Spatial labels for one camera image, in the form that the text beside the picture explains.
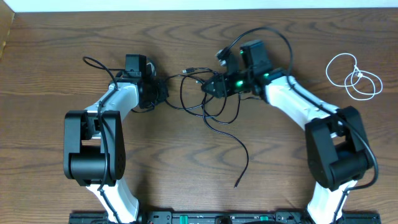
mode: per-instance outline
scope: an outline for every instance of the white cord loop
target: white cord loop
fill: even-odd
[[[328,74],[328,69],[329,69],[329,65],[331,64],[331,62],[334,61],[334,59],[336,59],[337,57],[339,57],[339,56],[341,56],[341,55],[349,55],[349,56],[353,57],[355,63],[354,63],[354,70],[353,70],[353,72],[351,72],[349,75],[347,75],[347,77],[346,77],[345,80],[344,80],[344,85],[337,85],[336,83],[334,83],[334,82],[330,79],[329,74]],[[383,82],[381,81],[381,79],[380,79],[377,75],[375,75],[375,74],[373,74],[373,73],[370,73],[370,72],[367,72],[367,71],[364,71],[364,70],[360,70],[360,69],[356,66],[356,57],[355,57],[354,55],[352,55],[352,54],[349,54],[349,53],[341,53],[341,54],[336,55],[334,58],[332,58],[332,59],[330,60],[328,66],[326,66],[326,70],[325,70],[325,71],[326,71],[326,77],[329,79],[330,83],[333,84],[334,86],[337,86],[337,87],[345,87],[347,93],[349,94],[349,96],[350,96],[352,99],[354,99],[354,100],[370,100],[370,99],[373,98],[375,95],[381,93],[381,91],[383,90]],[[376,78],[379,80],[379,82],[380,82],[380,90],[379,90],[378,92],[376,92],[376,86],[375,86],[373,80],[372,80],[371,78],[369,78],[368,76],[364,75],[364,73],[369,74],[369,75],[372,75],[372,76],[376,77]],[[354,77],[354,76],[358,77],[358,79],[357,79],[357,81],[356,81],[355,83],[353,83],[353,77]],[[348,78],[350,78],[350,81],[351,81],[351,84],[350,84],[350,85],[347,85],[347,79],[348,79]],[[368,80],[372,83],[372,86],[373,86],[373,93],[364,93],[364,92],[361,92],[361,91],[359,91],[359,90],[357,90],[357,89],[355,88],[355,85],[360,81],[361,78],[366,78],[366,79],[368,79]],[[368,98],[355,98],[355,97],[353,97],[353,96],[351,95],[351,93],[349,92],[348,87],[354,88],[354,90],[355,90],[357,93],[359,93],[359,94],[362,94],[362,95],[370,95],[370,97],[368,97]]]

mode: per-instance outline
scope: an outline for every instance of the wooden board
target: wooden board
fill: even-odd
[[[188,67],[222,70],[214,54],[244,31],[269,25],[291,41],[294,74],[308,90],[340,107],[361,112],[380,178],[374,187],[352,192],[345,210],[376,211],[383,223],[398,217],[398,10],[325,9],[189,12],[84,12],[17,14],[0,63],[0,217],[3,223],[66,223],[72,211],[103,210],[100,202],[62,170],[63,119],[69,110],[94,103],[108,75],[88,67],[84,55],[109,67],[124,66],[124,56],[152,57],[159,75]],[[283,41],[264,39],[276,65],[286,66]],[[355,54],[358,66],[378,74],[384,90],[371,101],[354,101],[325,77],[329,60]],[[343,82],[352,61],[331,68]],[[170,101],[178,103],[180,80],[170,82]],[[370,84],[360,88],[369,90]],[[187,106],[200,101],[200,86],[184,87]],[[216,101],[211,107],[220,108]],[[220,119],[233,117],[236,96]],[[202,211],[264,211],[305,208],[315,182],[307,167],[303,131],[283,112],[247,100],[235,123],[214,124],[244,142],[242,147],[209,130],[201,118],[167,105],[146,114],[129,114],[123,123],[126,180],[144,207]],[[360,184],[369,181],[369,171]]]
[[[6,46],[6,40],[9,35],[13,18],[14,12],[3,0],[0,0],[0,59],[3,49]]]

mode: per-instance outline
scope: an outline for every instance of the coiled white cable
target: coiled white cable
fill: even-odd
[[[334,83],[334,82],[330,79],[329,74],[328,74],[328,69],[329,69],[329,65],[332,63],[332,61],[334,61],[334,59],[336,59],[337,57],[342,56],[342,55],[349,55],[349,56],[353,57],[353,58],[354,58],[354,61],[355,61],[355,64],[354,64],[354,70],[353,70],[353,72],[351,72],[351,73],[350,73],[349,75],[347,75],[347,77],[345,78],[345,80],[344,80],[344,85],[338,85],[338,84]],[[383,82],[381,81],[381,79],[380,79],[377,75],[375,75],[375,74],[373,74],[373,73],[370,73],[370,72],[367,72],[367,71],[364,71],[364,70],[360,70],[360,69],[356,66],[356,57],[355,57],[354,55],[352,55],[352,54],[349,54],[349,53],[341,53],[341,54],[336,55],[334,58],[332,58],[332,59],[330,60],[328,66],[326,66],[326,70],[325,70],[325,71],[326,71],[326,77],[329,79],[330,83],[333,84],[334,86],[345,87],[347,93],[349,94],[349,96],[350,96],[352,99],[354,99],[354,100],[370,100],[370,99],[373,98],[375,95],[381,93],[381,91],[383,90]],[[376,77],[376,78],[380,81],[380,90],[379,90],[378,92],[376,92],[376,86],[375,86],[373,80],[372,80],[371,78],[367,77],[366,75],[364,75],[364,73],[367,73],[367,74],[369,74],[369,75],[372,75],[372,76]],[[358,77],[358,79],[357,79],[357,81],[356,81],[355,83],[353,83],[353,77],[354,77],[354,76]],[[364,92],[361,92],[361,91],[359,91],[359,90],[357,90],[357,89],[355,88],[355,85],[360,81],[361,78],[367,78],[367,79],[372,83],[372,86],[373,86],[373,93],[364,93]],[[350,85],[347,85],[347,79],[350,79],[350,81],[351,81],[351,84],[350,84]],[[369,98],[355,98],[355,97],[353,97],[352,94],[349,92],[348,87],[354,88],[354,90],[355,90],[357,93],[359,93],[359,94],[362,94],[362,95],[370,95],[370,97],[369,97]]]

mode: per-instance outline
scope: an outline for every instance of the wooden table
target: wooden table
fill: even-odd
[[[108,75],[85,65],[90,55],[109,67],[124,67],[126,54],[144,54],[169,76],[188,67],[222,70],[214,54],[242,32],[272,26],[294,48],[294,74],[312,93],[361,112],[380,178],[370,189],[352,192],[350,211],[376,211],[383,223],[398,223],[398,10],[322,9],[263,11],[82,12],[17,14],[0,63],[0,217],[3,223],[66,223],[72,211],[103,210],[100,202],[63,174],[63,121],[69,110],[93,104],[107,89]],[[267,32],[274,63],[286,67],[287,49]],[[355,54],[358,66],[378,74],[382,94],[354,101],[325,77],[329,60]],[[352,60],[330,69],[342,83]],[[178,104],[180,80],[170,82]],[[361,90],[370,90],[364,82]],[[188,106],[200,101],[194,81],[184,87]],[[220,119],[233,117],[237,97]],[[221,101],[209,108],[216,111]],[[145,207],[202,211],[266,211],[304,208],[315,181],[307,167],[303,131],[283,112],[256,100],[241,103],[235,123],[214,127],[237,136],[250,165],[233,189],[246,156],[227,136],[209,130],[201,118],[163,104],[123,123],[125,178]],[[370,170],[360,184],[368,182]]]

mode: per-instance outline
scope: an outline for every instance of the cable connector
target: cable connector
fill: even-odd
[[[186,73],[191,73],[191,72],[194,72],[194,71],[195,71],[194,68],[187,68],[187,69],[182,70],[182,73],[186,74]]]

